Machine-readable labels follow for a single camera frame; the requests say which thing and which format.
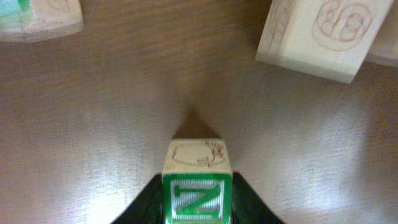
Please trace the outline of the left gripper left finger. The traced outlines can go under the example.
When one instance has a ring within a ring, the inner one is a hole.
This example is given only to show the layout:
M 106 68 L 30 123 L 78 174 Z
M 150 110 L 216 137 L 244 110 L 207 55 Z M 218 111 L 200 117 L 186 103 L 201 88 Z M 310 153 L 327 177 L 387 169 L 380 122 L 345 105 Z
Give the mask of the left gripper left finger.
M 163 224 L 164 191 L 156 174 L 112 224 Z

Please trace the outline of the green N block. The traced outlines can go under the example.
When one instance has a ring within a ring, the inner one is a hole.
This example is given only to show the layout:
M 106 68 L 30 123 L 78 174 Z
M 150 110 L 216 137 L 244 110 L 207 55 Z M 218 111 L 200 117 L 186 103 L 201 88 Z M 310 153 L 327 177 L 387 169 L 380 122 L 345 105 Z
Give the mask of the green N block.
M 233 171 L 222 139 L 173 139 L 162 171 L 166 223 L 231 223 Z

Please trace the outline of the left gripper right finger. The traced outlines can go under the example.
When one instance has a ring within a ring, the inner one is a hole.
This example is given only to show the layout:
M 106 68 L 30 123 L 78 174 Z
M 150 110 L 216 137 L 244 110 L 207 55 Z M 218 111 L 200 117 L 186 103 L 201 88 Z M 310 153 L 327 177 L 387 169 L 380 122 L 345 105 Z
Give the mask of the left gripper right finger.
M 233 172 L 232 224 L 285 224 L 239 173 Z

